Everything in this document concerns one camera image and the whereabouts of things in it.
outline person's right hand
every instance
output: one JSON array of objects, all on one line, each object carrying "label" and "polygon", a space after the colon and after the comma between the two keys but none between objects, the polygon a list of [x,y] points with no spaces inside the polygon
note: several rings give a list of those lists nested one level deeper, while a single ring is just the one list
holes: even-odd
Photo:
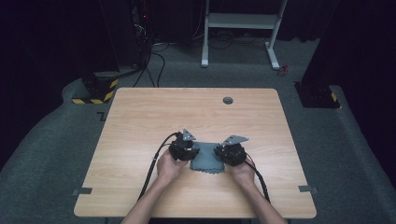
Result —
[{"label": "person's right hand", "polygon": [[[246,159],[246,162],[253,165],[253,162],[249,159]],[[236,182],[237,185],[243,186],[246,184],[254,184],[254,171],[248,166],[246,163],[239,164],[237,166],[230,166],[227,165],[230,170],[231,174],[233,175],[233,180]]]}]

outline yellow and black hazard tape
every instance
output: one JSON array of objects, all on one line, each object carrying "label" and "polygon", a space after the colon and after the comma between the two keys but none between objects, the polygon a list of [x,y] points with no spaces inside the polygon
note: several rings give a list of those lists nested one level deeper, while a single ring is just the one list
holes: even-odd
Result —
[{"label": "yellow and black hazard tape", "polygon": [[101,98],[72,98],[74,104],[84,105],[84,104],[106,104],[110,101],[113,96],[114,90],[116,89],[117,84],[119,83],[118,79],[113,80],[110,83],[110,86],[107,90],[103,91],[104,97]]}]

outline dark background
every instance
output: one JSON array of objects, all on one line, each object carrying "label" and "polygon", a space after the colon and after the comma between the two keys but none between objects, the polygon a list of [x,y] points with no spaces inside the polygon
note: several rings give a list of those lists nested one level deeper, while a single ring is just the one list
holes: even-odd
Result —
[{"label": "dark background", "polygon": [[[191,11],[200,10],[200,5],[191,0],[180,2],[190,4]],[[256,0],[249,4],[230,2],[222,6],[215,4],[212,9],[233,12],[237,8],[257,13],[263,8],[276,10],[279,5],[278,0],[266,1],[269,7]],[[392,166],[396,161],[395,3],[390,0],[339,2],[336,9],[338,1],[289,0],[278,39],[299,37],[307,41],[323,37],[319,45],[330,50],[314,54],[316,62],[310,66],[317,75],[312,78],[343,88],[361,131],[395,186]],[[30,129],[63,102],[63,87],[81,77],[76,58],[71,55],[73,49],[83,49],[85,45],[66,38],[70,34],[62,1],[1,1],[0,12],[3,167]],[[188,16],[179,11],[178,15],[189,18],[190,28],[186,29],[193,31],[191,27],[195,27],[199,13]],[[109,40],[101,41],[105,46]]]}]

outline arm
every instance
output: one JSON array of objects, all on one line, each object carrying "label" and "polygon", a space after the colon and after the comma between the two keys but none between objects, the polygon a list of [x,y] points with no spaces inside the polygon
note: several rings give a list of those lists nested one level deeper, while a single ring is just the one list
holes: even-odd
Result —
[{"label": "arm", "polygon": [[285,224],[285,219],[268,203],[262,196],[262,193],[254,184],[254,171],[247,164],[242,163],[235,167],[231,167],[233,180],[242,190],[253,207],[254,212],[258,216],[261,224]]},{"label": "arm", "polygon": [[151,213],[154,210],[156,202],[158,202],[169,184],[178,177],[181,168],[183,168],[187,163],[187,161],[174,161],[169,150],[166,150],[161,155],[157,163],[157,179],[154,180],[151,187],[146,191],[143,197],[137,201],[121,224],[149,223]]}]

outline hand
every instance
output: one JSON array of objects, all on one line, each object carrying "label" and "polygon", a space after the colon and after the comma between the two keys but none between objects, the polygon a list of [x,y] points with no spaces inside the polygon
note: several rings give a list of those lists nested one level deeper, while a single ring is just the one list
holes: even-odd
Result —
[{"label": "hand", "polygon": [[[253,162],[249,159],[246,159],[246,162],[253,165]],[[246,163],[239,164],[237,166],[228,166],[230,167],[231,174],[233,175],[233,180],[239,186],[254,184],[254,171],[248,166]]]},{"label": "hand", "polygon": [[158,177],[172,182],[180,174],[180,170],[188,161],[175,161],[169,152],[169,149],[161,155],[157,163]]}]

